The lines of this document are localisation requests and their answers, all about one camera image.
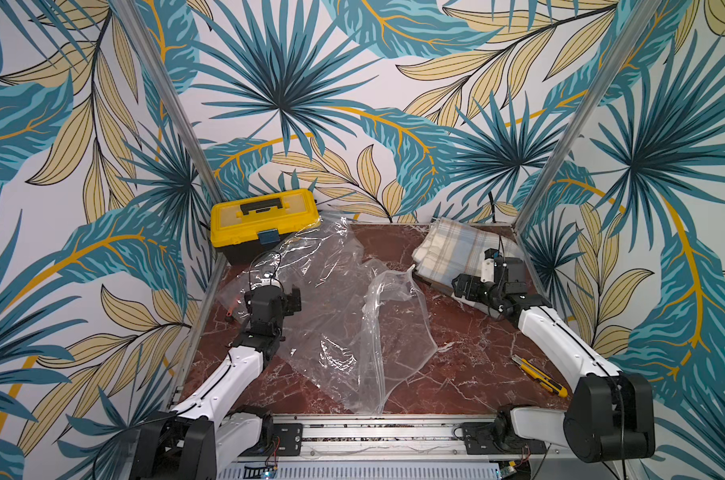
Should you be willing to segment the cream blue plaid blanket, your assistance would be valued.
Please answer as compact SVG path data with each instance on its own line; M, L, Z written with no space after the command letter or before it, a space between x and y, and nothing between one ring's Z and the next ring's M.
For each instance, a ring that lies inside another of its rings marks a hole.
M486 232L450 219L439 219L430 225L423 243L413 252L416 274L432 282L450 286L460 274L480 276L485 252L499 250L523 257L521 248L510 238Z

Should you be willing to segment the clear plastic vacuum bag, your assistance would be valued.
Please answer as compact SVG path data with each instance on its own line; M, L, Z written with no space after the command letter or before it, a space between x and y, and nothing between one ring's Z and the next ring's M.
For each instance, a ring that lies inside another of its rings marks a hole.
M302 311L284 324L278 357L352 413L383 413L393 391L437 353L412 270L368 258L342 217L326 215L290 236L216 298L227 310L268 271L284 290L302 294Z

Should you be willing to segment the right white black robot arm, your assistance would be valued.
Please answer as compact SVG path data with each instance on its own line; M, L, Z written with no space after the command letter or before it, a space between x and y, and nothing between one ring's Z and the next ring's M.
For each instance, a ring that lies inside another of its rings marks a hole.
M518 366L548 392L571 400L565 410L533 406L501 411L489 433L471 433L513 451L539 442L569 448L585 463L645 459L656 452L653 388L639 374L624 372L582 340L546 298L530 292L522 259L493 251L483 273L462 273L453 296L507 320L527 336L560 371L556 382L538 368Z

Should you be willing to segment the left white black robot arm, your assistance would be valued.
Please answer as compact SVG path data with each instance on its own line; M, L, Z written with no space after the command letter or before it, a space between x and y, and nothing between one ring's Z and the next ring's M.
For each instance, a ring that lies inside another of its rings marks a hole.
M244 294L246 323L222 363L183 402L138 428L130 479L216 479L244 453L276 456L280 434L264 409L236 407L284 341L284 320L302 310L300 289L260 285Z

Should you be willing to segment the yellow black toolbox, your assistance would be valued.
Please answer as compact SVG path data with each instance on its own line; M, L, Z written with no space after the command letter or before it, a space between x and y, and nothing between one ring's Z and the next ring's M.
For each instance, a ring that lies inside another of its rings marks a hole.
M255 260L288 236L320 223L308 189L216 204L210 216L210 242L230 265Z

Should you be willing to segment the yellow utility knife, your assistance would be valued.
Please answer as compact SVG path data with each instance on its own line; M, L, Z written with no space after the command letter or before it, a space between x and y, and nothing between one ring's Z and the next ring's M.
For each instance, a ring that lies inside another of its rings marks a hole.
M518 366L518 368L522 370L522 372L525 372L532 380L534 380L534 382L536 382L536 384L544 388L544 390L560 398L568 397L568 390L566 387L556 382L544 371L536 368L536 366L534 366L531 362L528 362L528 360L518 355L513 355L511 359L513 360L514 364L516 364L516 366Z

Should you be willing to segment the orange handled screwdriver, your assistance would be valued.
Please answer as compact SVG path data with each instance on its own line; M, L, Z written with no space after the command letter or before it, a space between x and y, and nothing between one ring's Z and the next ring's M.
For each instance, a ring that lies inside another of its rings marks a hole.
M226 314L230 317L242 317L246 314L246 302L244 302L244 294L236 294L232 298L232 302L226 310Z

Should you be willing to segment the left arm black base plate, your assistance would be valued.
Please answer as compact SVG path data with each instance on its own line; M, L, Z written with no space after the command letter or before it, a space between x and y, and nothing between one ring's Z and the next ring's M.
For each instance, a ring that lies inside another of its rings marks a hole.
M298 457L302 450L302 423L274 424L262 428L262 435L255 446L240 457Z

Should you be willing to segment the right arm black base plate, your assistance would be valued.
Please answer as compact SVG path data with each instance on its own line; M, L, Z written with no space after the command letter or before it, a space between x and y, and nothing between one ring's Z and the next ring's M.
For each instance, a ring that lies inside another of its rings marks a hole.
M502 420L494 422L466 422L459 426L460 440L469 455L544 454L547 444L541 440L524 439L514 434L511 426Z

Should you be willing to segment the aluminium front rail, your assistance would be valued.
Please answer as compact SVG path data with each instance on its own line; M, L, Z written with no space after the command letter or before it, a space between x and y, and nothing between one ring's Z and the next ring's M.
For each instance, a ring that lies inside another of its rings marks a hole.
M216 479L640 479L636 461L584 463L566 447L544 454L469 455L459 435L478 415L272 415L302 423L298 457L238 457ZM138 432L128 440L130 479Z

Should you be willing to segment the right aluminium corner post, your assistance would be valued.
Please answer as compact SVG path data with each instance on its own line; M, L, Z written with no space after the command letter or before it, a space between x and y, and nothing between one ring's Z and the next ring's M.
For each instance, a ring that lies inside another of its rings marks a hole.
M641 37L646 25L653 19L661 3L661 0L642 1L628 19L626 28L617 36L616 46L609 51L605 66L601 67L597 72L584 100L576 110L547 165L541 170L537 183L531 190L524 208L514 222L513 230L516 236L520 236L531 223L538 204L545 196L548 186L557 175L581 130L589 120L592 112L598 107L615 77L623 69L624 62L632 53L634 45Z

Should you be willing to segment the aluminium corner post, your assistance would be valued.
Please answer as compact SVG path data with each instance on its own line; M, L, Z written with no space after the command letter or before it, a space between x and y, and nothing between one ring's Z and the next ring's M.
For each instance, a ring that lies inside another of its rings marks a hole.
M218 187L218 183L214 179L214 173L212 173L210 163L206 159L204 149L202 149L202 145L198 142L198 137L194 133L192 124L188 121L188 116L186 116L186 112L182 108L182 102L180 102L180 98L176 94L176 89L172 85L172 80L168 76L168 70L166 70L164 62L160 59L160 51L156 50L154 43L152 43L150 32L148 32L146 24L142 21L142 16L138 12L136 2L116 0L112 2L112 5L114 5L114 10L120 16L122 23L124 23L124 29L126 29L128 38L132 40L132 44L136 48L136 53L144 61L144 65L148 69L148 75L150 75L150 78L154 81L156 90L158 90L158 97L160 97L160 101L166 106L168 117L170 117L170 121L176 127L176 133L182 138L184 147L190 153L192 164L198 170L198 174L202 178L202 183L208 188L212 202L214 204L224 202L224 196L222 196L222 191L220 191L220 187Z
M642 1L628 19L626 28L617 36L616 46L609 51L605 66L601 67L597 72L584 100L576 110L547 165L541 170L537 183L531 190L524 208L514 222L513 230L516 236L520 236L531 223L538 204L545 196L548 186L557 175L581 130L589 120L592 112L598 107L615 77L623 69L624 62L632 53L634 45L641 37L646 25L653 19L661 3L661 0Z

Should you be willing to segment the left aluminium corner post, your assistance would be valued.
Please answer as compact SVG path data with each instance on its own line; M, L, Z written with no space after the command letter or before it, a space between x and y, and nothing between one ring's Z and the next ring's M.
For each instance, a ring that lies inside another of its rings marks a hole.
M112 5L114 5L114 10L120 16L122 23L124 23L124 29L126 29L128 38L132 40L132 44L136 48L136 53L144 61L144 65L148 69L148 75L150 75L150 78L154 81L156 90L158 90L158 97L160 97L160 101L166 106L168 117L170 117L170 121L176 127L176 133L182 138L184 147L190 153L192 164L198 170L198 174L202 178L202 183L208 188L212 202L214 204L224 202L224 196L222 196L222 191L220 191L220 187L218 187L218 183L214 179L214 173L212 173L210 163L206 159L204 149L202 149L202 145L198 142L198 137L194 133L192 124L188 121L188 116L186 116L186 112L182 108L182 102L180 102L180 98L176 94L176 89L172 85L172 80L168 76L168 70L166 70L164 62L160 59L160 51L156 50L154 43L152 43L150 32L148 32L146 24L142 21L142 16L138 12L136 2L116 0L112 2Z

